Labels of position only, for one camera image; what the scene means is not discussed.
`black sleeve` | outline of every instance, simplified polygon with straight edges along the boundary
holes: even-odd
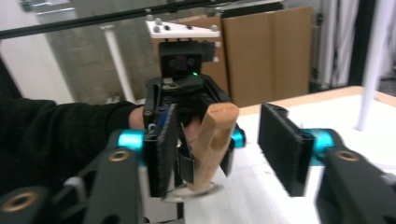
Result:
[[[128,128],[128,102],[67,104],[0,96],[0,147],[56,178],[74,175],[105,148],[109,134]]]

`wooden handled tool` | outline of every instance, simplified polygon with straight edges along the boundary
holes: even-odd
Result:
[[[210,105],[202,120],[196,140],[191,144],[194,156],[194,183],[187,187],[192,191],[209,187],[224,154],[230,145],[239,108],[231,103]]]

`white pole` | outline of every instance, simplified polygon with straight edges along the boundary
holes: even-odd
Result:
[[[370,34],[369,49],[367,51],[366,65],[364,67],[364,93],[361,101],[361,112],[357,130],[363,132],[370,115],[370,107],[378,88],[381,76],[381,65],[385,49],[388,27],[395,2],[390,0],[377,0]]]
[[[117,75],[119,76],[122,91],[125,95],[125,99],[135,104],[134,93],[132,87],[129,84],[129,78],[126,74],[124,63],[120,54],[119,44],[117,43],[116,36],[114,34],[113,25],[102,26],[104,30],[108,48],[110,49],[111,57],[113,58],[114,64],[116,65]]]

